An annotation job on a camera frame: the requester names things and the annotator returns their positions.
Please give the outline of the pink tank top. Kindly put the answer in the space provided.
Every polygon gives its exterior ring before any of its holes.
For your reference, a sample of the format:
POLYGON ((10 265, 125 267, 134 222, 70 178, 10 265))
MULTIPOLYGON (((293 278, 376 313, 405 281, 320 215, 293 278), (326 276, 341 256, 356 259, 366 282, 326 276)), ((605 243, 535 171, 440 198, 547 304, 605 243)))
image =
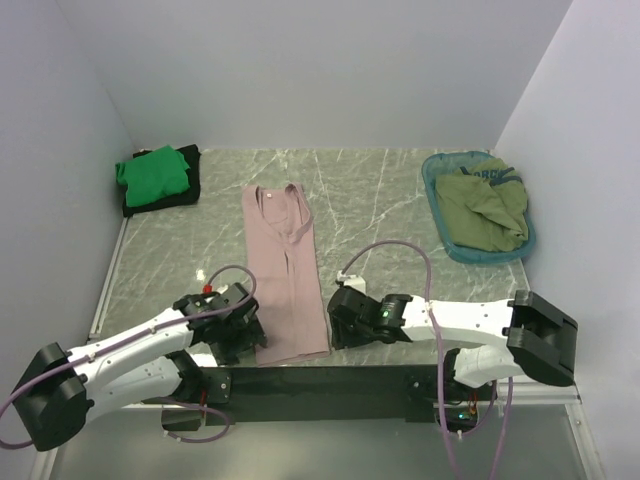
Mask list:
POLYGON ((313 216, 301 185, 258 185, 242 193, 248 268, 257 280, 258 317, 267 339, 260 366, 329 354, 313 216))

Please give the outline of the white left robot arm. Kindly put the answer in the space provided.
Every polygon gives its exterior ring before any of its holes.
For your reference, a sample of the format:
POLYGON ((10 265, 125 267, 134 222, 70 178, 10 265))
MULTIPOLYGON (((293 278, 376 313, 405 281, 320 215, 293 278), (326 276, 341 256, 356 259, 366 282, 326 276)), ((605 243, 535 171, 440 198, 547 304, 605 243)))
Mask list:
POLYGON ((252 292, 234 283, 186 295, 154 318, 93 344, 41 348, 9 400, 28 432, 25 444, 52 450, 91 421, 141 401, 205 399, 208 381, 189 348, 207 344, 217 364, 237 362, 241 352, 266 343, 258 309, 252 292))

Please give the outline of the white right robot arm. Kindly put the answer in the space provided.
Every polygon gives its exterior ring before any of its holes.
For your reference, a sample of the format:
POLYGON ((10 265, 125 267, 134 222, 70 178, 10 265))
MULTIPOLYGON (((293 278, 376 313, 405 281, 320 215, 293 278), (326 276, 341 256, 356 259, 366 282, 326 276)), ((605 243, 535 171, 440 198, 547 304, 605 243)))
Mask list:
POLYGON ((335 349, 353 350, 366 366, 432 365, 452 399, 508 377, 574 384, 578 324, 532 291, 475 303, 408 294, 376 300, 341 286, 328 316, 335 349))

